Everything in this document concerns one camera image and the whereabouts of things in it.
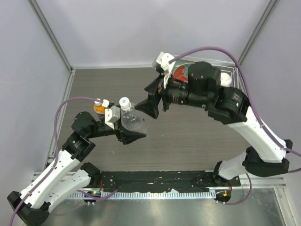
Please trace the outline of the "clear plastic bottle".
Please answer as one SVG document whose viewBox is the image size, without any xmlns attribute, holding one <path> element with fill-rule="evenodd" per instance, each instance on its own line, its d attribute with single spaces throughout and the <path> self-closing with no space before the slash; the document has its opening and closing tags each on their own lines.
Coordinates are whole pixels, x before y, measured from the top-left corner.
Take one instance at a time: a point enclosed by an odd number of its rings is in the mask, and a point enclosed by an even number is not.
<svg viewBox="0 0 301 226">
<path fill-rule="evenodd" d="M 122 125 L 129 131 L 136 131 L 146 134 L 144 118 L 135 109 L 134 103 L 131 102 L 129 107 L 121 107 Z"/>
</svg>

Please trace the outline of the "orange juice bottle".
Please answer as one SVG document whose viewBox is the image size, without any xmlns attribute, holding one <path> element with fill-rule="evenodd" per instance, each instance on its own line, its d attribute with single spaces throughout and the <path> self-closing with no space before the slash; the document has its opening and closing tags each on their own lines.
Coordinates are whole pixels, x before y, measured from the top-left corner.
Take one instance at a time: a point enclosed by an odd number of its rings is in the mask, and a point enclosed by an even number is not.
<svg viewBox="0 0 301 226">
<path fill-rule="evenodd" d="M 105 107 L 101 105 L 94 104 L 94 112 L 98 115 L 100 121 L 104 121 L 105 118 Z"/>
</svg>

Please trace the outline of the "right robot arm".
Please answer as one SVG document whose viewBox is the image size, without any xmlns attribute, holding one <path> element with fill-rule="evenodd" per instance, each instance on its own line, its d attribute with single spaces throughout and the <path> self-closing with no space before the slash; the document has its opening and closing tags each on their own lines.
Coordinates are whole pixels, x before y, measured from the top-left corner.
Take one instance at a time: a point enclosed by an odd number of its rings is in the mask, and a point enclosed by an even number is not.
<svg viewBox="0 0 301 226">
<path fill-rule="evenodd" d="M 255 117 L 247 95 L 238 88 L 221 84 L 218 67 L 204 61 L 196 62 L 188 67 L 187 75 L 187 82 L 174 77 L 164 80 L 159 75 L 145 88 L 148 97 L 135 109 L 156 119 L 160 102 L 164 111 L 170 104 L 204 108 L 209 117 L 238 132 L 250 147 L 241 155 L 216 164 L 212 179 L 218 186 L 247 173 L 265 178 L 289 172 L 290 162 L 285 156 L 287 145 L 292 142 L 272 140 L 268 136 L 265 124 Z"/>
</svg>

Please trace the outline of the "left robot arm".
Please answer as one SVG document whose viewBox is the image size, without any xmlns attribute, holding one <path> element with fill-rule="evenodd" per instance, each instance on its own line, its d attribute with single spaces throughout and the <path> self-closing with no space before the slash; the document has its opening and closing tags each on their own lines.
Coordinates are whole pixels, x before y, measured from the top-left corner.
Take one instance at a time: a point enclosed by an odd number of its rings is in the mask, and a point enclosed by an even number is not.
<svg viewBox="0 0 301 226">
<path fill-rule="evenodd" d="M 27 226 L 40 226 L 49 214 L 72 193 L 86 186 L 94 188 L 101 180 L 100 170 L 87 162 L 68 179 L 63 177 L 78 166 L 95 148 L 92 138 L 115 135 L 127 145 L 146 137 L 144 118 L 140 114 L 120 115 L 113 106 L 106 111 L 107 123 L 97 121 L 89 112 L 76 115 L 73 133 L 56 153 L 53 162 L 25 189 L 12 191 L 7 200 L 14 213 Z"/>
</svg>

